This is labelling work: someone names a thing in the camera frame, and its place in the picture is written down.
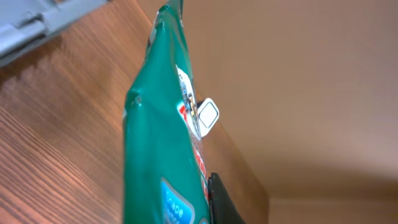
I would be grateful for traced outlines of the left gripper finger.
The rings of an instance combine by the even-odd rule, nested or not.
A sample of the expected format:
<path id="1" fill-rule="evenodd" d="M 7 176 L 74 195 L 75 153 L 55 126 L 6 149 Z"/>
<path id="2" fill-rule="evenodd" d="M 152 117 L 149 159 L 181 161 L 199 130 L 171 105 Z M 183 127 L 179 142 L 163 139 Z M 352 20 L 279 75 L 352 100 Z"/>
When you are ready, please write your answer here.
<path id="1" fill-rule="evenodd" d="M 220 176 L 212 172 L 208 178 L 211 224 L 245 224 Z"/>

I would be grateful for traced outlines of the green 3M gloves package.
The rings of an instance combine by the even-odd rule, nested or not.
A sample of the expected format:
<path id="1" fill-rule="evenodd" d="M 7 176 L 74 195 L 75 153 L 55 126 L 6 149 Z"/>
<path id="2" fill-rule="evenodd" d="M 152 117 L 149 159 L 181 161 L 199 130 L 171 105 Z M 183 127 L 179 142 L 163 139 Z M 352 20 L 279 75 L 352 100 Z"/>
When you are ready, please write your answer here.
<path id="1" fill-rule="evenodd" d="M 183 2 L 157 12 L 123 112 L 124 223 L 209 223 Z"/>

